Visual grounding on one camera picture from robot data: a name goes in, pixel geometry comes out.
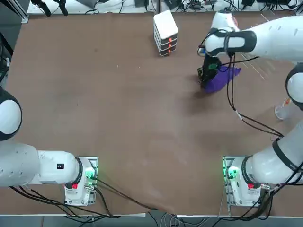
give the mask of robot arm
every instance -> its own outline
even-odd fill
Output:
[[[303,17],[283,17],[240,31],[231,13],[217,12],[205,46],[199,55],[232,56],[236,52],[276,60],[299,62],[288,74],[285,87],[303,110]],[[260,196],[260,184],[281,184],[303,162],[303,120],[285,137],[248,157],[236,157],[228,179],[237,206],[252,206]],[[290,183],[303,183],[300,170]]]
[[[45,151],[12,137],[22,123],[19,102],[0,86],[0,187],[64,184],[65,202],[87,206],[95,202],[98,159],[75,157],[65,151]]]
[[[303,17],[282,17],[240,31],[231,13],[216,13],[205,50],[210,56],[243,52],[303,62]]]

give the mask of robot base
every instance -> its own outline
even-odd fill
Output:
[[[244,156],[224,156],[223,172],[228,211],[230,206],[252,207],[258,201],[261,193],[260,185],[247,184],[242,175]]]
[[[88,206],[96,202],[97,181],[89,179],[98,177],[98,157],[78,157],[83,166],[81,180],[71,188],[64,187],[65,203],[73,206]]]

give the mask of purple fabric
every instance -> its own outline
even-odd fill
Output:
[[[207,93],[215,92],[221,90],[225,85],[231,81],[232,75],[235,77],[237,76],[241,69],[235,68],[234,73],[232,73],[233,69],[230,69],[230,73],[228,73],[227,67],[221,66],[220,71],[217,72],[217,75],[208,82],[205,87],[205,91]]]

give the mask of floor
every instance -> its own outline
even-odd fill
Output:
[[[23,8],[27,9],[29,0],[19,0],[19,3],[23,6]],[[21,19],[16,16],[9,9],[4,7],[0,3],[0,31],[6,37],[7,41],[14,48],[18,34],[21,28]],[[121,217],[118,219],[109,219],[105,218],[93,224],[87,224],[86,226],[91,227],[157,227],[160,226],[161,218],[163,217],[163,212],[153,211],[152,215],[157,220],[157,224],[150,217],[150,215],[146,215],[146,217]],[[198,223],[201,221],[201,218],[184,218],[184,221],[190,223]],[[206,223],[203,224],[204,227],[211,227],[217,218],[210,218]],[[0,226],[1,227],[77,227],[81,223],[74,222],[65,217],[60,216],[2,216],[0,217]],[[166,217],[166,225],[169,226],[170,217]],[[222,221],[218,223],[217,227],[225,227],[225,226],[233,226],[233,227],[284,227],[284,226],[302,226],[303,219],[302,218],[269,218],[266,221],[253,220],[250,222],[227,222]]]

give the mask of brown table surface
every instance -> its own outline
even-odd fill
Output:
[[[289,13],[236,14],[241,29]],[[160,57],[153,14],[31,16],[22,25],[7,90],[21,103],[16,136],[37,149],[98,156],[99,177],[138,201],[174,214],[218,215],[223,193],[222,156],[250,155],[273,137],[242,123],[226,89],[201,92],[197,46],[213,13],[175,14],[177,50]],[[287,133],[273,107],[286,98],[291,63],[265,59],[239,64],[235,103],[247,115]],[[63,200],[61,185],[35,186]],[[287,187],[272,215],[303,216],[301,189]],[[1,188],[1,214],[61,213],[51,205]],[[115,214],[146,209],[104,190]],[[101,200],[88,207],[105,213]],[[243,209],[232,209],[241,214]],[[227,215],[223,197],[221,215]]]

